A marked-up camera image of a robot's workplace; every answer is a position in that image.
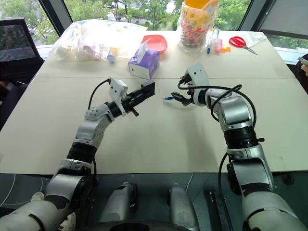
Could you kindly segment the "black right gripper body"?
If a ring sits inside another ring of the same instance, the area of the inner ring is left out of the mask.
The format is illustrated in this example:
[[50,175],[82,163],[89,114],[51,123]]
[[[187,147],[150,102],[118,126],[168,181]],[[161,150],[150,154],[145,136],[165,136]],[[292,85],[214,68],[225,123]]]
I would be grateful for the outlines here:
[[193,98],[193,103],[191,104],[195,104],[194,102],[194,92],[195,92],[195,88],[193,87],[188,87],[188,88],[185,88],[185,90],[187,91],[187,95],[189,96],[189,98]]

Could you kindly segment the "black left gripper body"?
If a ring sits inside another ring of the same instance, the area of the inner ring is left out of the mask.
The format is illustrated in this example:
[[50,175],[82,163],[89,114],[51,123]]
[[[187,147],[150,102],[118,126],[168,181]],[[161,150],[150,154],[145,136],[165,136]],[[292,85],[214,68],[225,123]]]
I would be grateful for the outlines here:
[[136,94],[128,94],[124,99],[121,100],[121,104],[127,114],[133,113],[135,116],[139,116],[139,113],[134,108],[139,104],[138,96]]

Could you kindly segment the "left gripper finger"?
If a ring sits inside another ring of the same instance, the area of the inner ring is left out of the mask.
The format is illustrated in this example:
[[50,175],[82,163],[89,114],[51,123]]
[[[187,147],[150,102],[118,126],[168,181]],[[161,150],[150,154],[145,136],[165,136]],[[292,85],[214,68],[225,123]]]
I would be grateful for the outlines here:
[[132,91],[131,93],[128,94],[130,98],[142,98],[144,95],[144,90],[143,88],[139,88],[135,91]]
[[142,103],[144,100],[146,100],[148,98],[148,95],[145,93],[141,93],[139,95],[137,95],[134,100],[133,100],[133,105],[138,105],[140,103]]

